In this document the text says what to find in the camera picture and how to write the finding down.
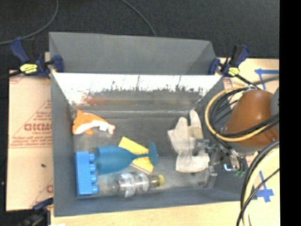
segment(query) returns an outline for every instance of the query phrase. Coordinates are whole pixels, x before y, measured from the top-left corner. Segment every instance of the blue lego brick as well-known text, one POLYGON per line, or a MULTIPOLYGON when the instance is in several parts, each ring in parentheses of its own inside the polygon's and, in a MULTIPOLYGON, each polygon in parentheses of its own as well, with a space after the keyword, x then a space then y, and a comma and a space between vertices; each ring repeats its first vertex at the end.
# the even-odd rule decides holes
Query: blue lego brick
POLYGON ((77 196, 87 197, 98 193, 95 155, 89 152, 75 153, 77 196))

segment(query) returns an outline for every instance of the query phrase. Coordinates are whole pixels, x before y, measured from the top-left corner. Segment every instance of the blue marking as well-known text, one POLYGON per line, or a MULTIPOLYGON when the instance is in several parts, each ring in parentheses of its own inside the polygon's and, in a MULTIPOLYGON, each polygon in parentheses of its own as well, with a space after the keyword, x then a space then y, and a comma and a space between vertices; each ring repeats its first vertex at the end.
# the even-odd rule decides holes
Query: blue marking
MULTIPOLYGON (((259 172, 259 175, 260 175, 261 180, 263 181, 264 178, 263 178, 262 171, 259 172)), ((272 189, 267 189, 267 186, 265 185, 265 183, 263 184, 262 187, 263 187, 263 189, 259 190, 257 192, 256 196, 257 197, 263 197, 264 202, 270 202, 271 201, 270 197, 274 196, 273 190, 272 189)))
MULTIPOLYGON (((263 74, 279 74, 279 70, 263 70, 263 69, 256 69, 254 70, 256 74, 258 74, 260 81, 263 81, 262 75, 263 74)), ((262 87, 264 90, 267 88, 265 87, 265 84, 262 84, 262 87)))

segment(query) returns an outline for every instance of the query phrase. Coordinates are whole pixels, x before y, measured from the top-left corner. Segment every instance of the plastic bottle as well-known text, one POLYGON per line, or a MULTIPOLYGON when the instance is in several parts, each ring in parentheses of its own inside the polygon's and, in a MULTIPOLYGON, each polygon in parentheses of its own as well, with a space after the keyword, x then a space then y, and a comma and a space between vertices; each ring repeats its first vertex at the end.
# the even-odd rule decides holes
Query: plastic bottle
POLYGON ((118 196, 132 197, 135 194, 147 193, 151 188, 162 186, 163 184, 164 177, 162 175, 125 172, 115 178, 112 188, 118 196))

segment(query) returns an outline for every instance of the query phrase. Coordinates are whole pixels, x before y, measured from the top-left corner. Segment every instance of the gray bin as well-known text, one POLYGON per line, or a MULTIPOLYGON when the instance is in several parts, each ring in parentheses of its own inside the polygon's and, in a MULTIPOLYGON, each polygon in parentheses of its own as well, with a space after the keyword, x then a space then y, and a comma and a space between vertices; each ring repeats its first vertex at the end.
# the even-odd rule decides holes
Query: gray bin
MULTIPOLYGON (((49 41, 50 56, 62 56, 66 73, 206 75, 210 63, 215 58, 211 42, 202 40, 51 32, 49 41)), ((220 80, 207 93, 204 103, 222 89, 223 83, 220 80)), ((207 188, 197 185, 197 175, 177 173, 171 166, 176 154, 168 144, 166 129, 174 128, 179 117, 187 116, 192 104, 157 103, 152 106, 143 105, 143 100, 138 99, 136 106, 76 107, 68 102, 53 76, 51 92, 55 216, 240 200, 242 178, 225 173, 220 166, 215 167, 218 176, 213 187, 207 188), (129 116, 129 107, 136 113, 129 116), (114 137, 107 140, 103 138, 101 142, 85 135, 75 137, 71 133, 71 124, 76 109, 101 112, 110 121, 127 126, 119 129, 114 137), (186 184, 129 199, 114 196, 77 198, 74 152, 101 144, 116 145, 123 135, 145 146, 149 141, 154 141, 158 145, 159 153, 157 172, 160 173, 160 169, 164 169, 172 185, 176 185, 177 181, 179 184, 186 184)), ((205 106, 201 100, 198 113, 203 113, 202 108, 205 106)), ((203 130, 204 135, 213 140, 204 126, 203 130)))

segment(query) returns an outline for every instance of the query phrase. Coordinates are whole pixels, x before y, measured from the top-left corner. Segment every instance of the toy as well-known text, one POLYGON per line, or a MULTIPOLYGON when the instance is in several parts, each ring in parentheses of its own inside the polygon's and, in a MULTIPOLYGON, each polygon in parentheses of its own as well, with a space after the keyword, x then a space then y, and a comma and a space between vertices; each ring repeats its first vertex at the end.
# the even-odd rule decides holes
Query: toy
POLYGON ((110 135, 114 134, 114 129, 116 128, 114 125, 109 124, 106 120, 97 115, 84 113, 82 110, 78 110, 76 118, 73 121, 72 133, 74 135, 82 133, 93 135, 91 129, 93 127, 99 127, 99 130, 108 131, 110 135))
POLYGON ((149 157, 153 166, 158 163, 157 147, 153 142, 149 144, 149 152, 134 154, 119 146, 99 146, 96 148, 96 164, 98 174, 118 172, 128 167, 133 160, 149 157))
POLYGON ((95 155, 89 152, 76 152, 75 153, 75 171, 76 171, 76 184, 77 195, 92 196, 98 193, 96 166, 93 164, 95 155))

